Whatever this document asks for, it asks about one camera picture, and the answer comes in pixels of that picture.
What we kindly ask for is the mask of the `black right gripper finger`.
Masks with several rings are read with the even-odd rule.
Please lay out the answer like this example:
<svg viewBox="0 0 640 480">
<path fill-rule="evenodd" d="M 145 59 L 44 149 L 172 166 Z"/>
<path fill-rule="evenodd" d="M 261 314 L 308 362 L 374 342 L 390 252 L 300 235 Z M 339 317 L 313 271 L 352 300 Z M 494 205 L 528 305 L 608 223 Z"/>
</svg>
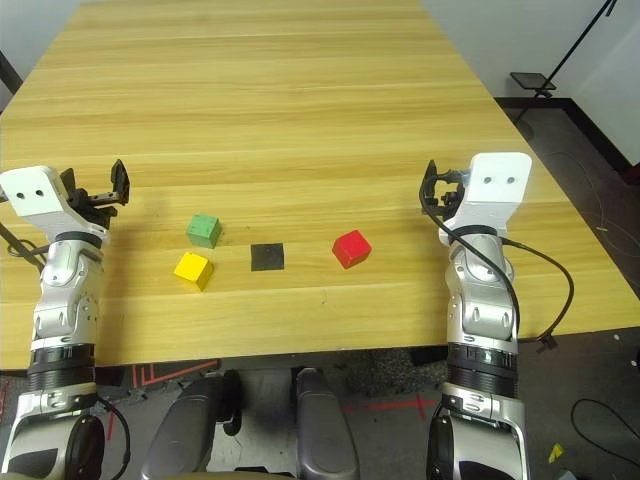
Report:
<svg viewBox="0 0 640 480">
<path fill-rule="evenodd" d="M 433 159 L 428 163 L 419 188 L 420 200 L 433 200 L 435 195 L 436 184 L 436 164 Z"/>
</svg>

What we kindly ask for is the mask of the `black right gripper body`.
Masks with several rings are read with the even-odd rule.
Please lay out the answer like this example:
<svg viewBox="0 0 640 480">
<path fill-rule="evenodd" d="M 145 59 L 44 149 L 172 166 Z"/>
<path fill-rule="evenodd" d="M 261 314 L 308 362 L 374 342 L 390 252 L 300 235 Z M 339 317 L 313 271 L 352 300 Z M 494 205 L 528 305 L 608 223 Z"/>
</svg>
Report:
<svg viewBox="0 0 640 480">
<path fill-rule="evenodd" d="M 451 191 L 446 191 L 440 196 L 440 202 L 436 203 L 435 211 L 443 221 L 451 219 L 457 212 L 465 194 L 466 171 L 448 170 L 435 175 L 434 184 L 444 182 L 447 185 L 454 185 Z"/>
</svg>

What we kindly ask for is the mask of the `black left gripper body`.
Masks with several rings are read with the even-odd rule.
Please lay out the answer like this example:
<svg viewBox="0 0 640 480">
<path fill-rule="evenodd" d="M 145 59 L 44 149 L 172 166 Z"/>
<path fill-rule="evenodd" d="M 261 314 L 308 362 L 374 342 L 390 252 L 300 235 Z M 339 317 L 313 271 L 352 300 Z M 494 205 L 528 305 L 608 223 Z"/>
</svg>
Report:
<svg viewBox="0 0 640 480">
<path fill-rule="evenodd" d="M 69 199 L 69 206 L 84 220 L 104 229 L 110 228 L 111 219 L 116 216 L 115 203 L 115 192 L 90 195 L 82 188 L 76 189 Z"/>
</svg>

